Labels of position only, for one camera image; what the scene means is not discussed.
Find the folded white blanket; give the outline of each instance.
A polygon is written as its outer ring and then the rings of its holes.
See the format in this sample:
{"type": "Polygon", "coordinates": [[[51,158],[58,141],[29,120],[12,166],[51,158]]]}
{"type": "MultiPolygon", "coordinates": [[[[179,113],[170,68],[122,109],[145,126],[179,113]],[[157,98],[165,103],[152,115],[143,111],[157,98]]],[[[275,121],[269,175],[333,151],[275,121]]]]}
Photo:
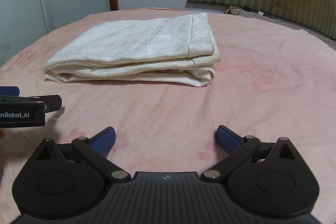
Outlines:
{"type": "Polygon", "coordinates": [[[221,61],[207,13],[98,24],[57,52],[43,75],[59,83],[87,80],[208,85],[221,61]]]}

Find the pink bedsheet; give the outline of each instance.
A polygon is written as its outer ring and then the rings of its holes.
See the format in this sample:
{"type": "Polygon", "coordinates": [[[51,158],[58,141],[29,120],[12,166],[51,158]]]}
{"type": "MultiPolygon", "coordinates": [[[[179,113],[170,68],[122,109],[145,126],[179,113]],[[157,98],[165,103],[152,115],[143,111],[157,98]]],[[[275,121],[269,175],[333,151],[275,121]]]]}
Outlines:
{"type": "Polygon", "coordinates": [[[45,127],[7,129],[0,141],[0,224],[19,215],[11,186],[44,137],[70,142],[113,126],[117,140],[108,159],[132,175],[137,170],[202,172],[225,156],[214,143],[221,124],[264,142],[289,137],[320,185],[313,215],[325,224],[336,222],[336,52],[307,32],[209,13],[222,62],[213,83],[201,88],[121,81],[58,84],[42,76],[51,56],[96,24],[191,13],[138,9],[90,15],[52,31],[0,69],[0,85],[17,85],[22,96],[59,94],[64,105],[47,114],[45,127]]]}

